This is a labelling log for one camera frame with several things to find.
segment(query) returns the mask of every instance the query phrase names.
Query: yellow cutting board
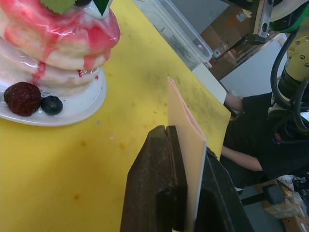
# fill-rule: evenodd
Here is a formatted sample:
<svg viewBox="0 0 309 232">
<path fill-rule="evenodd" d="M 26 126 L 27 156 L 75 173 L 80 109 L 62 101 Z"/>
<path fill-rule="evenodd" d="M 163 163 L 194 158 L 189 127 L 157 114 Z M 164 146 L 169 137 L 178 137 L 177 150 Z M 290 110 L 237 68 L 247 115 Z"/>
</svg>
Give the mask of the yellow cutting board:
<svg viewBox="0 0 309 232">
<path fill-rule="evenodd" d="M 121 40 L 89 119 L 42 128 L 0 119 L 1 232 L 116 232 L 126 175 L 149 130 L 167 124 L 170 75 L 219 154 L 230 113 L 131 0 L 114 0 Z"/>
</svg>

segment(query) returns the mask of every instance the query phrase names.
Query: clear plastic bin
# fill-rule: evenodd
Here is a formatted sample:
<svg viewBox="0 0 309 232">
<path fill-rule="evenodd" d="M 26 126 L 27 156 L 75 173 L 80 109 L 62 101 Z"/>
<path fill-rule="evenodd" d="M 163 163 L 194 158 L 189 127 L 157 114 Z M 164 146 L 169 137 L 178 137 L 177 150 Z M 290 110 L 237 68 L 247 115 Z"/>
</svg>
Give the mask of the clear plastic bin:
<svg viewBox="0 0 309 232">
<path fill-rule="evenodd" d="M 190 70 L 211 59 L 211 48 L 170 0 L 149 0 L 141 10 Z"/>
</svg>

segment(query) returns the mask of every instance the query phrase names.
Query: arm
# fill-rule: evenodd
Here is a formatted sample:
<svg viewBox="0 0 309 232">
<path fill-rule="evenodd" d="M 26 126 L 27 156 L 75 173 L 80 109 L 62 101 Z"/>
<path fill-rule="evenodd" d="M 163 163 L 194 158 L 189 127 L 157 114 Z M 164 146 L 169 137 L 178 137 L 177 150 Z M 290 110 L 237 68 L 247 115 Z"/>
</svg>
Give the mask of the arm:
<svg viewBox="0 0 309 232">
<path fill-rule="evenodd" d="M 238 164 L 239 166 L 249 169 L 251 171 L 262 171 L 262 166 L 260 162 L 257 160 L 257 158 L 243 154 L 238 151 L 234 151 L 230 148 L 227 148 L 225 146 L 222 147 L 221 154 Z"/>
<path fill-rule="evenodd" d="M 236 97 L 230 93 L 226 95 L 224 104 L 233 110 L 243 112 L 242 98 Z"/>
</svg>

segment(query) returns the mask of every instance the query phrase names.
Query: white wall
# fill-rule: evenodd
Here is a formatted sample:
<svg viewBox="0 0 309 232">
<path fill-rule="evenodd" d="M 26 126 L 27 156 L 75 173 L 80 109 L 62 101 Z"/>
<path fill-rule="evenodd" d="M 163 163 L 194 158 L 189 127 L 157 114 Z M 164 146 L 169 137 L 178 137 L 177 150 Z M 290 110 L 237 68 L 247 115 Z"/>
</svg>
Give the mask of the white wall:
<svg viewBox="0 0 309 232">
<path fill-rule="evenodd" d="M 281 49 L 278 39 L 282 37 L 286 38 L 282 34 L 221 80 L 230 93 L 247 97 L 271 92 L 270 73 L 277 54 Z M 283 71 L 286 59 L 286 56 L 282 59 L 278 76 Z"/>
<path fill-rule="evenodd" d="M 199 34 L 229 6 L 220 0 L 171 1 Z"/>
</svg>

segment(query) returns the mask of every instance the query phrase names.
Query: white plate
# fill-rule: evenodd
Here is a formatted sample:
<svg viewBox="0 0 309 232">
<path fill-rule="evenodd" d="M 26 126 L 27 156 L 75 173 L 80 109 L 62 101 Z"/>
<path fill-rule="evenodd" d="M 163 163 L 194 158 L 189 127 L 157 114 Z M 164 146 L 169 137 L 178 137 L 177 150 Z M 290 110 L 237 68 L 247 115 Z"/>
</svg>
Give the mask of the white plate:
<svg viewBox="0 0 309 232">
<path fill-rule="evenodd" d="M 6 87 L 0 86 L 0 117 L 23 124 L 56 127 L 80 122 L 92 116 L 103 104 L 106 96 L 106 80 L 104 72 L 94 79 L 89 87 L 80 94 L 60 98 L 63 110 L 56 116 L 47 115 L 41 108 L 30 117 L 21 117 L 10 111 L 4 102 Z"/>
</svg>

